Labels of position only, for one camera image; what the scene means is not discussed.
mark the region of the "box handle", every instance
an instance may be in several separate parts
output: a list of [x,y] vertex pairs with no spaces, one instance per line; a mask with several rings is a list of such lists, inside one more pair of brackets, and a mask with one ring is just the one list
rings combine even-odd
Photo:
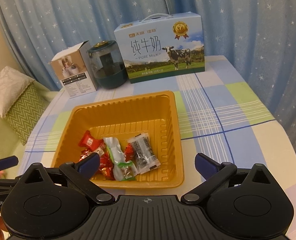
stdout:
[[166,14],[166,13],[154,13],[154,14],[151,14],[149,16],[147,16],[146,18],[144,18],[143,20],[141,20],[142,22],[143,21],[146,21],[146,20],[150,20],[151,18],[153,18],[154,16],[158,15],[159,17],[166,17],[166,16],[171,16],[170,14]]

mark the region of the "screw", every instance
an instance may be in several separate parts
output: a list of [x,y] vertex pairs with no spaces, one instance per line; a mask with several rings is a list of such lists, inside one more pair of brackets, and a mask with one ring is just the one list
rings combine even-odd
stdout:
[[197,194],[189,193],[185,194],[183,197],[187,201],[197,201],[199,199],[199,196]]
[[105,202],[105,201],[111,200],[112,196],[110,194],[107,194],[107,193],[101,193],[101,194],[97,195],[96,198],[99,201]]

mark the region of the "white candy wrapper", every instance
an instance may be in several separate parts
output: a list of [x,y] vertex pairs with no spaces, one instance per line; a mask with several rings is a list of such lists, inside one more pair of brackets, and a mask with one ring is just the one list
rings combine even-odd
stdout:
[[108,151],[110,151],[110,157],[114,163],[112,171],[115,180],[134,180],[138,174],[137,168],[132,161],[126,162],[118,139],[115,137],[105,137],[104,142],[107,145]]

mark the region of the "product box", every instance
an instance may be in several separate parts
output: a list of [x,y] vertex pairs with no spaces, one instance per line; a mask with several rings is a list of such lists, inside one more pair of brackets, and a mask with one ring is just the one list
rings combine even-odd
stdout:
[[204,71],[201,16],[179,13],[114,31],[131,83]]
[[58,52],[51,60],[57,77],[71,98],[96,91],[98,85],[91,71],[89,41]]

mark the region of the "jar lid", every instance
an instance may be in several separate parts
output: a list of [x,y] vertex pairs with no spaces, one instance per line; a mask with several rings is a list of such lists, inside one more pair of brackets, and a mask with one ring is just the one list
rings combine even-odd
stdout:
[[89,56],[94,52],[101,51],[102,49],[106,49],[112,45],[114,45],[116,41],[101,41],[95,44],[91,49],[88,50]]

